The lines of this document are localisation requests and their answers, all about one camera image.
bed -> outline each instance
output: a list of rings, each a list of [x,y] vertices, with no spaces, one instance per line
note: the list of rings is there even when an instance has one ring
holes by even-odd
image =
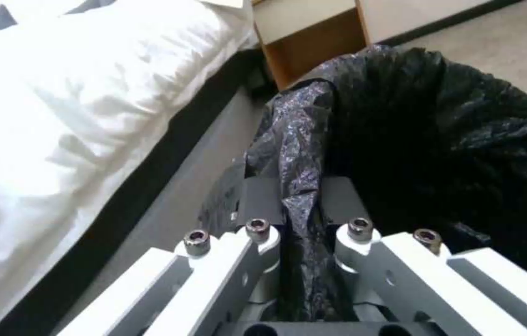
[[[70,308],[220,113],[206,80],[255,64],[251,34],[248,7],[196,0],[0,31],[0,334]]]

baseboard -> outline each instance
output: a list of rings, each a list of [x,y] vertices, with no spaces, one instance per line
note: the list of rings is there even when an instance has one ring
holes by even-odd
[[[442,19],[440,21],[436,21],[436,22],[430,23],[429,25],[415,28],[411,31],[402,33],[400,35],[396,35],[394,37],[388,38],[376,44],[391,45],[391,46],[400,45],[408,41],[412,41],[415,38],[420,38],[421,36],[429,35],[431,33],[437,32],[444,28],[458,25],[459,23],[462,23],[464,21],[474,19],[475,17],[479,17],[481,15],[491,13],[493,11],[496,11],[498,9],[504,8],[506,6],[509,6],[511,4],[515,4],[521,1],[522,0],[492,0],[490,2],[486,2],[483,5],[479,5],[477,7],[467,9],[460,13],[446,17],[445,19]]]

hex socket screw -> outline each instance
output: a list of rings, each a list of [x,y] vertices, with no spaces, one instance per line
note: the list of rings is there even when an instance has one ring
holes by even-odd
[[[442,246],[442,237],[438,232],[427,228],[420,228],[413,232],[413,238],[421,245],[425,246],[431,253],[435,255],[440,254],[440,247]]]
[[[193,230],[184,236],[184,247],[191,257],[199,257],[210,251],[210,234],[205,230]]]
[[[363,217],[355,217],[348,222],[348,236],[357,242],[368,242],[373,236],[373,223]]]
[[[269,223],[265,219],[253,218],[245,224],[246,234],[255,243],[263,243],[269,238]]]

black garbage bag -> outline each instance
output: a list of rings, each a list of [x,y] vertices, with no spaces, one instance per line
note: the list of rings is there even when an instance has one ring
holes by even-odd
[[[383,234],[432,228],[453,252],[491,246],[527,270],[527,94],[440,53],[371,47],[321,64],[267,104],[245,170],[280,181],[286,321],[353,318],[322,176],[351,178]]]

white duvet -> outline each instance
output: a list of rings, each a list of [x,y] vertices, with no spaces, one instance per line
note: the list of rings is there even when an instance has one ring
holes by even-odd
[[[252,26],[249,5],[118,0],[0,31],[0,319]]]

